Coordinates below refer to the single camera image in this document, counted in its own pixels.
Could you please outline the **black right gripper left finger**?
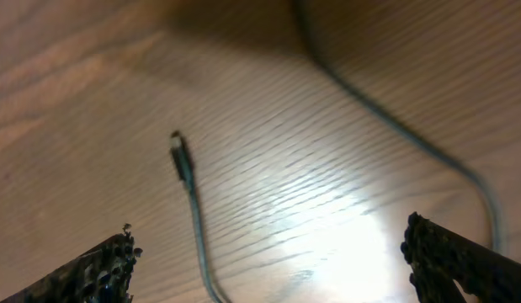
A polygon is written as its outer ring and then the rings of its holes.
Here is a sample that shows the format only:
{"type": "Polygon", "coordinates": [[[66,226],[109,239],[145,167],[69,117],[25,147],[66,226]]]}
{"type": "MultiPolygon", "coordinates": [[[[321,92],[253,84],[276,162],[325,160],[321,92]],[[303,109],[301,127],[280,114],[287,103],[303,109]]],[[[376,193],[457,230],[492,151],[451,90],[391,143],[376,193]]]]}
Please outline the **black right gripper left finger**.
{"type": "Polygon", "coordinates": [[[131,303],[130,280],[142,249],[131,224],[0,303],[131,303]]]}

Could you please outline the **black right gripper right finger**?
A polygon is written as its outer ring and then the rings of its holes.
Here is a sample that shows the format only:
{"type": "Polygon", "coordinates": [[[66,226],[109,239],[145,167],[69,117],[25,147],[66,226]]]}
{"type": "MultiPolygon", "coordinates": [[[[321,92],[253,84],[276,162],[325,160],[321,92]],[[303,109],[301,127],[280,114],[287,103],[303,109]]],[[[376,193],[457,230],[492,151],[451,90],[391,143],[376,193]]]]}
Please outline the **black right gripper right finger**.
{"type": "Polygon", "coordinates": [[[493,252],[414,212],[401,251],[410,283],[424,303],[521,303],[521,263],[493,252]]]}

